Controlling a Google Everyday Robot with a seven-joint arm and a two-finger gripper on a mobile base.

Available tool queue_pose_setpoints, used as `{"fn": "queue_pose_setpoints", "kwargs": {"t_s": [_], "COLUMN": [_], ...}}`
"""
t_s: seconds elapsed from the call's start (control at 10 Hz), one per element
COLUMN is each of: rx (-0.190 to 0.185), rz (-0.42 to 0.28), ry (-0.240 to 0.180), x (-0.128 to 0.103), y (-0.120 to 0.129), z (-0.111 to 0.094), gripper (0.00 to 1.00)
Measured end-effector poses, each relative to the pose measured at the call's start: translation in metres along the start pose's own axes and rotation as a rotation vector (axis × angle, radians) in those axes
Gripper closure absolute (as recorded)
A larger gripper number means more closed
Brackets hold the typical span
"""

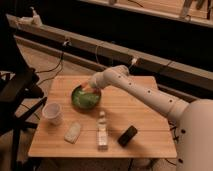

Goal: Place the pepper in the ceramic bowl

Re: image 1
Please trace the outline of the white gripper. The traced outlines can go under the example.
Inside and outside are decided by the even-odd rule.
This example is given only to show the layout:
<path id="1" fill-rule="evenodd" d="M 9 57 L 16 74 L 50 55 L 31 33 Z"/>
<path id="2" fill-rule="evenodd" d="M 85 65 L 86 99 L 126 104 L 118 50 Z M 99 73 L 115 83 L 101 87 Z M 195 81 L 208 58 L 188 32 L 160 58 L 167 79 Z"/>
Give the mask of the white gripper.
<path id="1" fill-rule="evenodd" d="M 95 73 L 88 82 L 82 83 L 83 91 L 90 92 L 92 88 L 103 89 L 106 87 L 103 74 L 101 72 Z"/>

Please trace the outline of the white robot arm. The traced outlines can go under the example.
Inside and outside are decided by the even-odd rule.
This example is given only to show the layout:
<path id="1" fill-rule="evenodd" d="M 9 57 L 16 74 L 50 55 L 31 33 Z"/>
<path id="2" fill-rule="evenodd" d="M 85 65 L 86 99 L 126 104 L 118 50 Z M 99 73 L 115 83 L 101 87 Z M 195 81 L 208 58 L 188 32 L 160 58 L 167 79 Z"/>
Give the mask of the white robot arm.
<path id="1" fill-rule="evenodd" d="M 137 84 L 124 65 L 96 72 L 84 84 L 86 92 L 107 86 L 120 88 L 179 127 L 176 171 L 213 171 L 213 100 L 188 103 L 158 89 Z"/>

